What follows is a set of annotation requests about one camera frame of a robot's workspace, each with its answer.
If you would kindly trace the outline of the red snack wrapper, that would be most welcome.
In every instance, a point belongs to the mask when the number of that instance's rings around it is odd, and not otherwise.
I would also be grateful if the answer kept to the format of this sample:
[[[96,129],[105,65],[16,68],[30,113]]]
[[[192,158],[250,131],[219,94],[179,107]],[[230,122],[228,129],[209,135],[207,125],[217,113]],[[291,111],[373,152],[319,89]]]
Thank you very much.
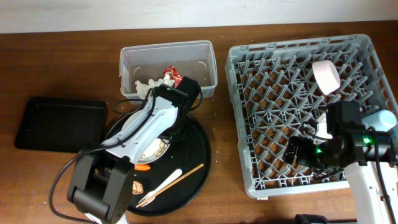
[[[183,77],[179,74],[178,70],[173,66],[169,65],[163,72],[164,78],[168,77],[173,80],[173,87],[177,87],[182,81]]]

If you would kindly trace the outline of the white tissue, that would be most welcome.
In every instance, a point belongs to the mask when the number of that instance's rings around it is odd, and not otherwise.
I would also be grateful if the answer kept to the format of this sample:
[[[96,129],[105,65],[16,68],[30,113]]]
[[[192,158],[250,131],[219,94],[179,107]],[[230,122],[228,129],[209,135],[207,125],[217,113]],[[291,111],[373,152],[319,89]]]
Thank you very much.
[[[147,84],[141,83],[140,81],[136,81],[134,84],[136,86],[137,95],[140,99],[144,99],[146,97],[147,92],[150,88],[155,88],[160,86],[161,84],[166,84],[168,86],[174,86],[175,81],[169,78],[160,78],[157,81],[150,79]]]

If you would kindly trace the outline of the light blue cup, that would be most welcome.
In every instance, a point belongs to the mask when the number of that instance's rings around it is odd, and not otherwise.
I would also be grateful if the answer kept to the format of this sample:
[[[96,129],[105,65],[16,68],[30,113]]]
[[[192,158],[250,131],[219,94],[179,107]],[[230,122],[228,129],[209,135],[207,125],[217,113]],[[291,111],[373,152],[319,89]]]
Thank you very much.
[[[376,131],[388,132],[397,124],[396,116],[388,110],[380,110],[361,119],[367,128],[373,128]]]

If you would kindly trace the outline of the grey plate with food scraps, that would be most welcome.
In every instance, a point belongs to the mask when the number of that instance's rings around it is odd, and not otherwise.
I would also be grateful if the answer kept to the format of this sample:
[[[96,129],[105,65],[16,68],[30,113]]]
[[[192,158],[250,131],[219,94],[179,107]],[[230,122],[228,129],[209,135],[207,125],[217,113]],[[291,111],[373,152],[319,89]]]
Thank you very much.
[[[138,164],[149,164],[159,159],[169,148],[171,140],[155,139],[145,150],[142,157],[138,160]]]

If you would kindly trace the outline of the pile of rice and shells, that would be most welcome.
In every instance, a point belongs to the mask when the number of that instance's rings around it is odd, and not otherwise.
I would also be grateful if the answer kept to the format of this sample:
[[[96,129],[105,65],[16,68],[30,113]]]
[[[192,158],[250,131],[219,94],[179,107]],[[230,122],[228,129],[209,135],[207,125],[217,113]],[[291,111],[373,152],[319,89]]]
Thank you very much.
[[[168,144],[164,143],[160,139],[156,139],[143,153],[141,160],[147,162],[156,159],[160,157],[167,150],[168,147]]]

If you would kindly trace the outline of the wooden chopstick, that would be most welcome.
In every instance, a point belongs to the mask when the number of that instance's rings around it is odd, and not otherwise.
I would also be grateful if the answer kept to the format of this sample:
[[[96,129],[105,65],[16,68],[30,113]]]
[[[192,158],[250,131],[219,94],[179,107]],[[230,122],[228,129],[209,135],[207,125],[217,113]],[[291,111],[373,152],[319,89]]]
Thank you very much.
[[[204,164],[200,164],[198,166],[196,166],[196,168],[190,170],[189,172],[187,172],[186,174],[184,174],[183,176],[175,179],[173,182],[169,183],[168,185],[165,185],[163,188],[159,189],[158,191],[156,191],[153,195],[151,195],[149,198],[143,200],[142,202],[138,203],[136,205],[136,208],[139,207],[143,207],[144,205],[148,204],[149,202],[153,201],[153,199],[156,198],[156,196],[160,195],[161,193],[165,192],[166,190],[168,190],[169,188],[171,188],[172,186],[174,186],[175,184],[179,183],[181,180],[185,179],[186,177],[188,177],[189,175],[195,173],[196,171],[200,170],[202,167],[204,166]]]

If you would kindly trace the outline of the pink bowl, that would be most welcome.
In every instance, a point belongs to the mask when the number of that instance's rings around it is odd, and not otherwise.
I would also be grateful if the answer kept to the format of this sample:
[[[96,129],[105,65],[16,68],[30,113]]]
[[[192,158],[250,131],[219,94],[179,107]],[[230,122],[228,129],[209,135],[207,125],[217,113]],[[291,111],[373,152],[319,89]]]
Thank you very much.
[[[312,64],[313,75],[320,91],[329,95],[340,87],[340,76],[330,60],[323,60]]]

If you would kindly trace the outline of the white plastic fork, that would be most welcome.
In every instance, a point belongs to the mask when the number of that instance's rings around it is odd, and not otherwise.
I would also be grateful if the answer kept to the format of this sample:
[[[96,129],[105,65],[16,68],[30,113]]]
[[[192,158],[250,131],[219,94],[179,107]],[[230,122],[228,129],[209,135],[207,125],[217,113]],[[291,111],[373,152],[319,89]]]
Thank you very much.
[[[181,169],[176,169],[174,170],[155,190],[150,191],[147,195],[145,195],[138,203],[143,202],[144,200],[148,199],[149,197],[153,196],[155,193],[160,191],[162,188],[166,187],[170,183],[172,183],[174,180],[176,180],[178,177],[182,175],[182,170]]]

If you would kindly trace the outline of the orange carrot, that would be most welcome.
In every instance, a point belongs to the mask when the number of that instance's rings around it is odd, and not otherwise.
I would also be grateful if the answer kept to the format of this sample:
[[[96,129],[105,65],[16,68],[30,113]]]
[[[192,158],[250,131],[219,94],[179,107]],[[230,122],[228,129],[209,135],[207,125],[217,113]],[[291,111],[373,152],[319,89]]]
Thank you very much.
[[[134,169],[138,171],[148,171],[150,170],[150,165],[148,164],[135,164]]]

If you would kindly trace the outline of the walnut shell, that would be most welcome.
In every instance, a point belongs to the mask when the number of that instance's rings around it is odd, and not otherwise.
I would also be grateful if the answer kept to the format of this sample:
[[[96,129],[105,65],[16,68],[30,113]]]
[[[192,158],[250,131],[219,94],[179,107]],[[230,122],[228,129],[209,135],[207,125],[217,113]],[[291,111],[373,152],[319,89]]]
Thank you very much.
[[[134,181],[133,182],[133,186],[132,186],[132,194],[133,195],[140,195],[144,192],[144,188],[143,185],[138,182],[138,181]]]

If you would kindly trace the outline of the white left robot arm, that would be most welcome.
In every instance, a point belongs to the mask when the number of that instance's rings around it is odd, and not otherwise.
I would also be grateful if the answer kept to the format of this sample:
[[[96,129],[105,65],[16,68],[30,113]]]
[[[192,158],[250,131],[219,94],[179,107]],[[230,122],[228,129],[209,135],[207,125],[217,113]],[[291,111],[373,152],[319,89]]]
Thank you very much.
[[[75,168],[67,199],[90,216],[87,223],[120,221],[132,197],[134,166],[155,140],[183,137],[188,112],[200,93],[198,82],[188,77],[176,87],[151,88],[120,131],[69,162]]]

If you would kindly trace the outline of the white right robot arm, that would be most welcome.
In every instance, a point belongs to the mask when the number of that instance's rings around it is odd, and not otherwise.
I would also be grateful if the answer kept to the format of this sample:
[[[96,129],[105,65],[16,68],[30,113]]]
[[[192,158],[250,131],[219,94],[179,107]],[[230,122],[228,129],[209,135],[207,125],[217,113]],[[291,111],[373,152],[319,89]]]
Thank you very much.
[[[397,152],[387,132],[365,126],[357,102],[326,106],[330,139],[292,136],[284,153],[290,165],[311,168],[315,181],[344,173],[358,223],[397,223]]]

